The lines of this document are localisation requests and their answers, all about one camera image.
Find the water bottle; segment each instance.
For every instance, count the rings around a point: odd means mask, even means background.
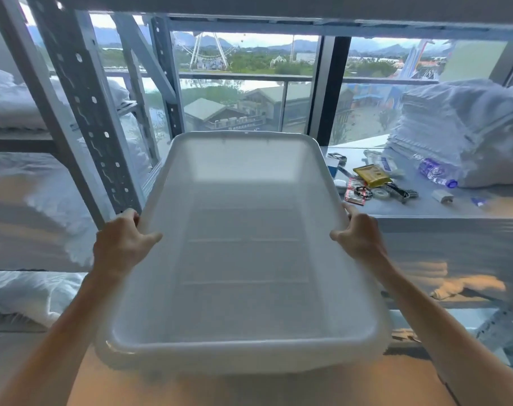
[[[424,158],[422,155],[415,155],[418,163],[418,171],[436,184],[444,185],[447,188],[456,188],[458,182],[453,179],[456,167],[450,164],[440,163],[431,158]]]

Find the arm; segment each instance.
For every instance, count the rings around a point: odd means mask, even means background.
[[[388,258],[377,220],[344,204],[346,231],[337,241],[394,298],[462,406],[513,406],[513,370],[486,349],[444,308],[409,281]]]
[[[74,300],[0,393],[0,406],[62,406],[116,288],[162,235],[142,235],[128,209],[97,233],[95,264]]]

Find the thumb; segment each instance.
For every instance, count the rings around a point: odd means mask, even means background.
[[[144,235],[144,243],[149,249],[156,245],[161,239],[162,233],[160,232],[153,232],[151,234]]]
[[[330,239],[332,241],[337,241],[339,239],[339,234],[341,234],[341,231],[336,231],[336,230],[330,231]]]

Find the ferris wheel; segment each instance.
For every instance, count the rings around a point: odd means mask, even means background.
[[[219,50],[219,54],[216,54],[214,56],[204,55],[200,54],[200,46],[202,44],[202,37],[203,33],[192,33],[192,35],[195,37],[194,47],[188,48],[185,46],[176,36],[174,33],[174,38],[177,40],[178,45],[183,48],[187,53],[191,54],[190,64],[189,68],[192,69],[194,65],[198,65],[199,61],[220,61],[222,65],[226,68],[228,68],[228,60],[227,56],[231,55],[236,47],[230,47],[226,51],[223,50],[223,47],[221,46],[221,43],[219,41],[219,37],[217,36],[217,33],[212,33],[212,37],[215,40],[215,45],[217,49]]]

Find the plastic tub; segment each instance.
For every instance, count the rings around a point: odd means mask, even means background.
[[[97,335],[121,369],[294,372],[386,349],[375,282],[331,229],[348,224],[318,144],[301,134],[185,133],[142,213],[164,238]]]

